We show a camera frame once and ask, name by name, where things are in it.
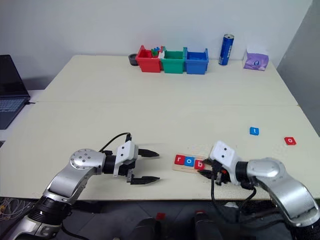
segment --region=white table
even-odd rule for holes
[[[242,61],[220,66],[210,60],[205,75],[193,75],[141,72],[124,56],[83,55],[70,60],[39,101],[297,105],[271,62],[266,71],[253,71]]]
[[[249,127],[260,135],[249,134]],[[131,131],[141,148],[159,158],[137,160],[137,177],[157,176],[148,185],[130,185],[125,177],[93,176],[83,200],[209,199],[210,181],[172,170],[176,153],[208,155],[217,140],[235,148],[244,160],[277,158],[314,197],[318,185],[320,140],[298,106],[212,106],[158,104],[138,113],[134,104],[38,102],[0,151],[0,195],[39,198],[47,184],[81,148],[98,150],[118,133]],[[293,136],[295,146],[284,137]],[[124,138],[109,149],[114,150]],[[216,187],[219,199],[244,199],[250,192],[231,184]],[[269,198],[258,190],[257,199]]]
[[[38,97],[44,90],[28,90],[30,95],[30,102],[34,103],[37,101]],[[14,120],[10,123],[7,129],[0,130],[0,141],[4,142],[8,139],[13,129],[25,118],[30,109],[34,104],[25,105],[19,114],[14,118]]]
[[[249,134],[251,126],[259,136]],[[160,154],[138,160],[135,175],[161,180],[129,185],[124,177],[93,176],[80,199],[209,199],[206,178],[173,171],[172,163],[176,153],[206,156],[217,140],[244,160],[283,161],[320,197],[319,137],[272,63],[261,72],[242,69],[241,61],[222,67],[212,60],[205,75],[164,74],[113,56],[75,56],[47,87],[0,148],[0,196],[39,198],[74,151],[98,150],[127,131],[141,148]],[[285,144],[291,136],[297,145]],[[219,199],[249,194],[231,184],[216,188]],[[258,190],[256,198],[269,196]]]

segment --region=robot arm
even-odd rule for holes
[[[242,161],[235,151],[222,141],[212,148],[209,159],[217,161],[228,172],[235,185],[258,186],[267,191],[281,212],[294,239],[320,239],[320,211],[308,189],[291,177],[279,160],[263,158]],[[216,172],[222,182],[222,173]]]
[[[111,151],[95,151],[80,149],[69,158],[68,164],[50,182],[40,200],[26,215],[10,236],[10,240],[30,239],[31,236],[41,239],[51,239],[60,230],[62,221],[70,214],[72,205],[93,175],[113,174],[127,176],[127,182],[148,184],[158,180],[158,177],[143,176],[135,178],[133,169],[138,155],[157,157],[156,152],[139,149],[131,140],[117,149],[117,155]]]

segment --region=green bin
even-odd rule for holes
[[[167,51],[165,47],[164,57],[161,59],[163,70],[166,74],[182,74],[185,69],[183,51]]]

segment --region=energy drink can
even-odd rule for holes
[[[235,36],[233,36],[232,34],[225,34],[223,36],[221,53],[219,58],[219,64],[222,66],[228,64],[232,44],[234,43],[234,38]]]

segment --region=floor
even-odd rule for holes
[[[256,202],[256,207],[263,203]],[[280,223],[269,229],[252,232],[246,231],[238,226],[225,224],[217,217],[217,213],[209,201],[105,201],[105,202],[82,202],[72,215],[64,221],[65,228],[90,240],[112,240],[120,238],[129,240],[130,233],[135,226],[143,219],[156,218],[158,213],[164,213],[161,222],[163,240],[192,240],[193,232],[191,220],[195,212],[206,212],[216,221],[223,239],[226,240],[291,240],[291,235],[285,226]],[[221,207],[228,218],[233,218],[235,208]],[[250,226],[261,226],[280,216],[269,216],[258,219]],[[0,233],[8,226],[9,222],[0,222]],[[244,238],[241,236],[255,236],[256,238]],[[73,240],[60,231],[56,236],[57,240]]]

